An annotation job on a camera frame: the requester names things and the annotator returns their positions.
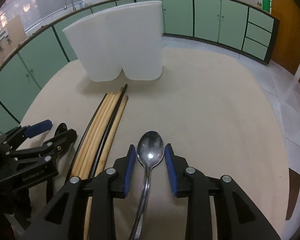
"spoon handle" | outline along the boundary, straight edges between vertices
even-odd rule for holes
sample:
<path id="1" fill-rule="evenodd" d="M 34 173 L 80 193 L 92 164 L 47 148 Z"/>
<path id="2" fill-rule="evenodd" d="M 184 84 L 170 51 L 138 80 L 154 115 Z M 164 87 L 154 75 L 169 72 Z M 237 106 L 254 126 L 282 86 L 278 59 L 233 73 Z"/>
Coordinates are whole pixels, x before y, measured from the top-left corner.
<path id="1" fill-rule="evenodd" d="M 142 229 L 142 222 L 143 222 L 143 215 L 146 210 L 146 203 L 149 194 L 150 188 L 150 169 L 145 169 L 145 176 L 143 178 L 143 186 L 142 186 L 142 193 L 139 199 L 139 204 L 137 208 L 137 214 L 133 222 L 133 226 L 131 229 L 131 233 L 129 236 L 129 240 L 137 240 L 140 237 L 141 229 Z"/>

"green bottle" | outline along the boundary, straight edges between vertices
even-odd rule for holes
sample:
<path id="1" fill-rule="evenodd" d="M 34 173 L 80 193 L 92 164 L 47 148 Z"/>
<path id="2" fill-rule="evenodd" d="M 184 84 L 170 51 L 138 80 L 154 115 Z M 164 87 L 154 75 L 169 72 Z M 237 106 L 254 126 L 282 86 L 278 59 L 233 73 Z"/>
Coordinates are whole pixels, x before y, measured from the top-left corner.
<path id="1" fill-rule="evenodd" d="M 262 9 L 269 13 L 271 8 L 271 3 L 272 2 L 270 0 L 262 0 Z"/>

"faucet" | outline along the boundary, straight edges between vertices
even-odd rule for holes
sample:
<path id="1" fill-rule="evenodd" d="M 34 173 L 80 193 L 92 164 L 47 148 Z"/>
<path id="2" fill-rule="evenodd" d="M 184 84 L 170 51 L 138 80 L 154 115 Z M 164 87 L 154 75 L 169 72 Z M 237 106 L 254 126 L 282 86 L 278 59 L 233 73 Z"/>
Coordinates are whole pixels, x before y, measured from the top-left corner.
<path id="1" fill-rule="evenodd" d="M 73 0 L 71 0 L 71 4 L 72 4 L 72 10 L 75 12 L 77 9 L 74 7 Z M 66 9 L 67 9 L 67 0 L 65 0 L 65 6 L 64 6 L 64 10 Z"/>

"table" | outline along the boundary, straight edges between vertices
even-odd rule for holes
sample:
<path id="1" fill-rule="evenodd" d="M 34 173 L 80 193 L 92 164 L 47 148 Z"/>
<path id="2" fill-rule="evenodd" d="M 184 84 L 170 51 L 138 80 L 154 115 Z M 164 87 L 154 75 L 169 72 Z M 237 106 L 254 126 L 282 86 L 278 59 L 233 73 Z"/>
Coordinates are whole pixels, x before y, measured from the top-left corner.
<path id="1" fill-rule="evenodd" d="M 65 122 L 78 133 L 74 147 L 58 164 L 55 189 L 64 183 L 79 141 L 107 92 L 128 84 L 129 100 L 106 163 L 127 154 L 130 144 L 155 130 L 176 155 L 206 176 L 228 174 L 240 185 L 280 235 L 288 206 L 288 155 L 279 125 L 263 90 L 235 59 L 194 49 L 165 48 L 164 68 L 154 81 L 128 80 L 122 72 L 109 82 L 92 82 L 79 60 L 68 63 L 39 93 L 21 125 L 45 119 L 50 132 L 22 147 L 53 137 Z M 125 200 L 114 201 L 117 239 L 127 239 L 141 193 L 143 167 L 136 162 Z M 45 204 L 45 184 L 30 189 L 33 216 Z M 184 239 L 186 199 L 173 197 L 165 162 L 154 168 L 144 220 L 143 239 Z"/>

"metal spoon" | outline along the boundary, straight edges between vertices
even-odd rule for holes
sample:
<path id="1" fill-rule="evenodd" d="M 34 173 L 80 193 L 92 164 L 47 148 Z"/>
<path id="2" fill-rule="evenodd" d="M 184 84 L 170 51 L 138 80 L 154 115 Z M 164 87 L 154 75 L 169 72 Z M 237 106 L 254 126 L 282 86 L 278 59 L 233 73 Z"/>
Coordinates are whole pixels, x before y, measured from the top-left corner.
<path id="1" fill-rule="evenodd" d="M 134 219 L 129 240 L 139 239 L 143 215 L 146 209 L 146 203 L 150 188 L 150 174 L 153 167 L 158 165 L 163 158 L 164 146 L 163 140 L 155 131 L 146 132 L 140 139 L 137 147 L 137 157 L 141 165 L 145 168 L 143 178 L 142 193 L 139 199 L 136 218 Z"/>

